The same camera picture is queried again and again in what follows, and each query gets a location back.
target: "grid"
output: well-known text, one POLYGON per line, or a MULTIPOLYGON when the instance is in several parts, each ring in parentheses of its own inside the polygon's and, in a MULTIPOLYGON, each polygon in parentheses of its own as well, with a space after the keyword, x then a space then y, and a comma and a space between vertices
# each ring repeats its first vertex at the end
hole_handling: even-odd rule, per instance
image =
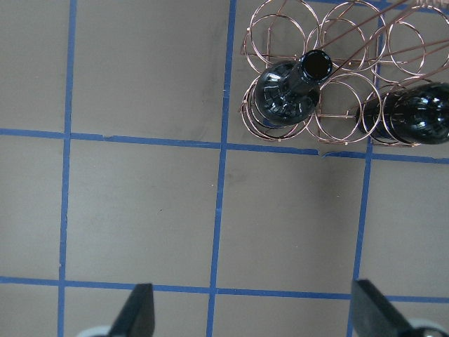
MULTIPOLYGON (((320 2, 339 3, 337 0, 318 0, 320 2)), ((245 145, 227 142, 228 117, 229 117, 229 98, 231 89, 231 73, 232 73, 232 53, 234 45, 234 26, 236 18, 236 2, 229 2, 229 21, 227 31, 227 47, 226 47, 226 64, 224 74, 224 87, 222 97, 222 124, 221 124, 221 140, 215 142, 201 142, 193 140, 176 140, 161 138, 141 138, 131 136, 112 136, 105 137, 92 133, 72 133, 72 89, 73 89, 73 71, 74 71, 74 49, 75 49, 75 33, 76 33, 76 7, 77 0, 70 0, 69 7, 69 34, 67 49, 67 78, 65 91, 65 126, 64 132, 48 132, 35 130, 22 130, 0 128, 0 135, 4 136, 24 136, 31 138, 52 138, 60 139, 64 142, 63 161, 62 161, 62 191, 61 191, 61 220, 60 220, 60 271, 59 280, 51 279, 32 279, 0 276, 0 284, 31 284, 38 286, 57 286, 58 287, 58 337, 64 335, 64 319, 65 319, 65 289, 67 287, 79 288, 97 288, 97 289, 128 289, 131 290, 134 284, 127 283, 111 283, 111 282, 80 282, 66 279, 66 250, 67 250, 67 210, 68 210, 68 194, 69 194, 69 167, 70 167, 70 145, 71 140, 87 140, 111 143, 132 143, 147 145, 162 145, 171 147, 199 147, 220 150, 220 160, 218 167, 217 181, 217 197, 215 204, 215 224, 213 234, 213 248, 210 264, 210 286, 171 286, 164 284, 155 284, 155 291, 168 291, 180 293, 202 293, 209 295, 208 301, 208 318, 206 337, 213 336, 213 322, 215 312, 216 295, 233 295, 233 296, 267 296, 267 297, 284 297, 284 298, 320 298, 326 300, 350 300, 349 293, 317 293, 317 292, 301 292, 301 291, 275 291, 263 289, 228 289, 217 287, 217 266, 219 261, 220 246, 220 229, 222 219, 222 205, 225 188, 225 169, 227 160, 227 151, 251 151, 251 152, 271 152, 296 155, 319 156, 319 151, 315 149, 298 149, 295 147, 274 147, 269 145, 245 145)), ((376 3, 379 8, 385 8, 389 4, 386 0, 376 3)), ((361 266, 361 256, 363 250, 363 234, 365 229, 366 209, 368 203, 368 191, 370 185, 370 172, 373 160, 382 161, 405 161, 426 164, 449 164, 449 158, 435 159, 432 157, 410 156, 402 154, 378 154, 373 153, 373 146, 370 142, 367 144, 366 152, 329 152, 324 157, 344 157, 352 159, 365 159, 365 170, 363 176, 363 189, 361 195, 361 208, 358 223, 358 234, 356 240, 356 250, 354 252, 354 269, 353 278, 359 276, 361 266)), ((387 296, 389 300, 410 303, 449 303, 447 297, 423 297, 423 296, 387 296)), ((348 319, 347 337, 351 336, 352 325, 348 319)))

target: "bottle body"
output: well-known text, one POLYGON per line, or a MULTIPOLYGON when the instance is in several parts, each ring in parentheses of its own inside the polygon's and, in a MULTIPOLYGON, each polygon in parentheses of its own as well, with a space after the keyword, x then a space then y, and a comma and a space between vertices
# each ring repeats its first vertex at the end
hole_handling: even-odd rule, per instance
MULTIPOLYGON (((370 100, 363 120, 370 130, 377 120, 380 102, 370 100)), ((403 143, 441 144, 449 140, 449 84, 428 83, 390 93, 385 99, 384 122, 390 134, 403 143)), ((361 123, 359 129, 366 132, 361 123)), ((391 138, 382 121, 373 136, 391 138)))
POLYGON ((319 84, 331 72, 332 61, 323 51, 310 51, 299 61, 282 61, 266 69, 257 80, 254 97, 268 127, 307 119, 318 104, 319 84))

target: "dark glass bottle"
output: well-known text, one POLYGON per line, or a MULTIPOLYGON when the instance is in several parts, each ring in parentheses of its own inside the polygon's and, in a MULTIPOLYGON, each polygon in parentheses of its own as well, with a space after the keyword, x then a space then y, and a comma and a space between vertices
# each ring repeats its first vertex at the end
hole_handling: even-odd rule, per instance
MULTIPOLYGON (((368 130, 374 126, 379 116, 379 109, 379 100, 369 100, 366 103, 363 119, 368 130)), ((384 120, 390 133, 404 143, 447 142, 449 140, 449 84, 428 83, 390 93, 385 100, 384 120)), ((359 128, 365 132, 362 123, 359 128)), ((382 121, 376 126, 372 135, 391 138, 382 121)))
POLYGON ((323 51, 312 50, 299 61, 282 61, 266 69, 255 86, 255 104, 270 127, 300 123, 315 110, 319 85, 332 72, 323 51))

